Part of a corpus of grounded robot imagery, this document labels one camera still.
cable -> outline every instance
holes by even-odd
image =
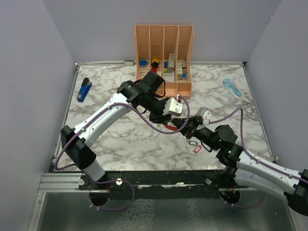
[[[183,125],[176,131],[162,131],[156,127],[154,127],[150,122],[148,122],[146,120],[146,118],[144,118],[140,112],[138,112],[137,109],[133,108],[131,105],[128,105],[128,104],[125,104],[125,103],[114,103],[112,105],[109,105],[108,107],[104,108],[101,112],[99,112],[92,120],[90,120],[84,127],[83,129],[86,130],[95,120],[97,120],[97,118],[99,118],[102,114],[104,114],[106,111],[110,110],[111,108],[113,108],[114,106],[118,106],[118,105],[121,105],[121,106],[125,106],[125,107],[128,107],[130,108],[132,111],[134,111],[135,113],[137,113],[137,115],[139,115],[139,117],[147,124],[149,125],[151,128],[153,128],[155,131],[158,131],[159,133],[163,133],[163,134],[166,134],[166,135],[169,135],[169,134],[175,134],[179,131],[181,131],[188,123],[188,120],[189,120],[189,116],[190,116],[190,108],[189,108],[189,104],[187,102],[187,100],[182,97],[181,95],[179,96],[179,98],[183,99],[185,104],[186,104],[186,107],[187,107],[187,117],[183,123]],[[60,170],[63,170],[63,169],[66,169],[68,167],[71,167],[71,166],[75,166],[75,164],[70,164],[70,165],[67,165],[67,166],[64,166],[64,167],[58,167],[58,164],[59,164],[59,160],[61,158],[61,156],[64,154],[64,152],[67,150],[68,146],[73,142],[73,140],[78,137],[80,134],[82,133],[82,130],[78,131],[67,143],[66,145],[63,147],[63,149],[60,151],[60,154],[58,155],[57,159],[56,159],[56,162],[54,164],[54,170],[57,170],[57,171],[60,171]]]
[[[113,182],[116,182],[116,181],[122,181],[122,182],[128,184],[130,186],[130,188],[131,188],[131,191],[132,191],[132,198],[131,198],[130,202],[127,205],[123,206],[123,207],[120,207],[120,208],[104,208],[104,207],[100,207],[100,206],[95,206],[92,203],[92,201],[91,201],[91,199],[89,197],[89,201],[90,201],[90,203],[91,203],[91,205],[93,207],[101,209],[101,210],[106,210],[106,211],[121,211],[121,210],[126,209],[127,207],[129,207],[134,202],[134,200],[135,200],[135,190],[134,190],[133,185],[129,181],[127,181],[127,180],[95,181],[89,175],[88,175],[88,177],[95,184],[108,184],[108,183],[113,183]]]
[[[259,159],[255,158],[253,155],[251,155],[251,154],[247,151],[247,149],[245,148],[245,145],[244,145],[244,138],[243,138],[243,109],[242,109],[242,108],[237,108],[237,109],[235,109],[230,115],[227,115],[226,117],[224,117],[224,118],[222,118],[222,119],[219,119],[219,120],[216,120],[216,121],[212,121],[212,122],[210,121],[209,124],[216,124],[216,123],[219,123],[219,122],[221,122],[221,121],[224,121],[224,120],[230,118],[232,115],[234,115],[237,111],[241,111],[241,143],[242,143],[243,150],[247,153],[247,155],[248,155],[251,159],[257,161],[258,163],[262,164],[262,165],[265,166],[265,167],[270,168],[271,170],[274,170],[274,171],[276,171],[276,172],[278,172],[278,173],[280,173],[280,174],[283,174],[283,175],[285,175],[285,176],[287,176],[287,177],[291,177],[291,178],[293,178],[293,179],[296,179],[296,180],[299,180],[299,181],[301,181],[301,182],[304,182],[304,183],[308,184],[308,180],[302,179],[302,178],[297,177],[297,176],[290,175],[289,173],[283,172],[283,171],[281,171],[281,170],[279,170],[279,169],[277,169],[277,168],[275,168],[275,167],[273,167],[273,166],[270,166],[270,165],[268,165],[268,164],[266,164],[266,163],[264,163],[264,162],[262,162],[262,161],[259,161]]]
[[[256,207],[258,207],[259,205],[261,205],[261,204],[265,201],[266,196],[267,196],[267,194],[265,193],[264,196],[263,196],[263,198],[262,198],[258,203],[256,203],[255,205],[251,205],[251,206],[241,206],[241,205],[230,204],[230,203],[226,202],[226,201],[222,198],[222,196],[220,195],[221,199],[224,200],[224,203],[225,203],[225,204],[230,205],[230,206],[235,207],[235,208],[243,208],[243,209],[249,209],[249,208],[256,208]]]

metal bolt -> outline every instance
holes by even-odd
[[[212,183],[212,181],[209,178],[206,178],[205,182],[210,185]]]
[[[116,184],[117,185],[121,185],[122,183],[123,183],[123,181],[122,181],[122,179],[121,178],[118,178],[118,179],[116,179],[117,181],[116,181]]]
[[[84,185],[85,184],[85,182],[84,182],[84,180],[83,179],[80,179],[79,181],[78,181],[78,184],[80,185],[80,186],[82,186],[82,185]]]

metal edge strip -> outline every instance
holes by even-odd
[[[79,73],[79,66],[76,66],[74,81],[73,81],[73,85],[72,85],[72,88],[71,88],[71,91],[70,91],[70,94],[69,94],[69,99],[67,101],[67,105],[66,105],[66,109],[65,109],[65,115],[63,117],[61,128],[64,127],[65,122],[66,122],[66,118],[67,118],[69,106],[71,105],[71,101],[72,101],[73,92],[74,92],[76,80],[77,80],[77,77],[78,77],[78,73]],[[56,157],[58,156],[58,152],[59,152],[59,148],[60,148],[60,141],[61,141],[61,135],[59,134],[57,145],[56,145],[56,148],[55,148],[54,153],[53,153],[53,160],[52,160],[53,163],[55,163]]]
[[[35,200],[34,209],[28,226],[28,231],[38,230],[40,216],[43,210],[46,193],[39,192]]]
[[[124,64],[124,61],[98,61],[98,62],[86,62],[86,63],[76,63],[76,66],[86,66],[86,65],[100,65],[100,64]],[[228,65],[242,65],[243,62],[191,62],[191,64],[228,64]]]
[[[106,193],[107,190],[79,190],[78,181],[82,173],[43,173],[38,187],[39,193]]]
[[[254,101],[254,104],[255,104],[255,107],[256,107],[256,110],[257,110],[257,114],[258,114],[258,117],[259,117],[259,120],[260,120],[260,124],[261,124],[261,127],[262,127],[262,131],[263,131],[263,134],[264,134],[264,138],[265,138],[265,142],[268,146],[268,149],[269,149],[269,154],[270,156],[273,158],[273,160],[275,160],[275,156],[272,152],[272,149],[271,149],[271,146],[270,146],[270,142],[269,142],[269,139],[268,139],[268,136],[267,136],[267,133],[266,133],[266,130],[265,130],[265,127],[264,127],[264,124],[263,124],[263,121],[262,121],[262,117],[260,115],[260,112],[259,112],[259,109],[258,109],[258,106],[257,106],[257,103],[256,103],[256,99],[255,99],[255,96],[254,96],[254,92],[252,91],[252,88],[250,86],[250,82],[249,82],[249,79],[247,77],[247,72],[246,72],[246,68],[244,67],[244,65],[242,66],[243,70],[244,70],[244,73],[245,73],[245,77],[246,77],[246,80],[247,80],[247,83],[248,83],[248,87],[249,87],[249,90],[250,90],[250,93],[252,95],[252,100]]]

key tag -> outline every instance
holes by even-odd
[[[191,149],[191,153],[198,153],[202,149],[201,145],[198,145],[195,149]]]

light blue object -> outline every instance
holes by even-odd
[[[232,82],[229,78],[226,78],[222,81],[222,85],[226,88],[226,89],[231,89],[232,92],[237,96],[237,97],[241,97],[243,94],[242,92],[236,87],[235,83]]]

